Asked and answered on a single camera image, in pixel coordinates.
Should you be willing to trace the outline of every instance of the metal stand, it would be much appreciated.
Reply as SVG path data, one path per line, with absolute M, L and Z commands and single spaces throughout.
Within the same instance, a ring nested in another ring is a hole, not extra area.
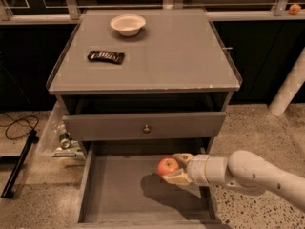
M 38 141 L 38 137 L 36 137 L 36 134 L 37 132 L 33 129 L 31 130 L 30 132 L 30 135 L 27 139 L 27 142 L 25 144 L 25 147 L 23 148 L 20 156 L 6 156 L 5 158 L 1 158 L 0 159 L 0 162 L 2 162 L 4 159 L 4 161 L 9 161 L 9 160 L 14 160 L 14 159 L 17 159 L 16 163 L 15 163 L 15 166 L 10 174 L 10 178 L 2 192 L 2 195 L 1 195 L 1 198 L 12 198 L 13 197 L 13 191 L 11 190 L 13 184 L 15 183 L 17 177 L 18 177 L 18 174 L 21 170 L 21 167 L 27 157 L 27 154 L 29 152 L 29 149 L 31 147 L 31 144 L 32 143 L 35 143 Z

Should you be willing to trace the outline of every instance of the white pipe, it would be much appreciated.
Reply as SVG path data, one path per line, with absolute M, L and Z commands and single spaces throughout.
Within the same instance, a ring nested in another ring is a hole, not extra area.
M 305 82 L 305 48 L 296 60 L 269 109 L 273 115 L 282 115 Z

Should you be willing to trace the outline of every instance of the nightstand top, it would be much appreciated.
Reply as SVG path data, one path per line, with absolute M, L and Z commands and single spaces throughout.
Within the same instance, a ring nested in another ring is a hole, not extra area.
M 111 28 L 120 14 L 146 25 L 133 37 Z M 90 51 L 124 52 L 121 65 Z M 237 91 L 240 81 L 202 9 L 88 10 L 51 82 L 51 94 Z

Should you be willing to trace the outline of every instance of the white robotic arm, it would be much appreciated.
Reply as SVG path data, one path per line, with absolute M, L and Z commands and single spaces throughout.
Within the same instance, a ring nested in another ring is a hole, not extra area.
M 175 154 L 185 169 L 163 176 L 169 183 L 221 185 L 250 195 L 271 191 L 305 212 L 305 178 L 285 172 L 260 156 L 236 151 L 227 157 Z

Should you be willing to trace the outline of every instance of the white object on floor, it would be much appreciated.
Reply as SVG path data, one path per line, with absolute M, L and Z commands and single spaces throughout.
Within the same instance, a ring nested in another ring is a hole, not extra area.
M 273 115 L 282 115 L 305 81 L 305 49 L 296 60 L 269 109 Z

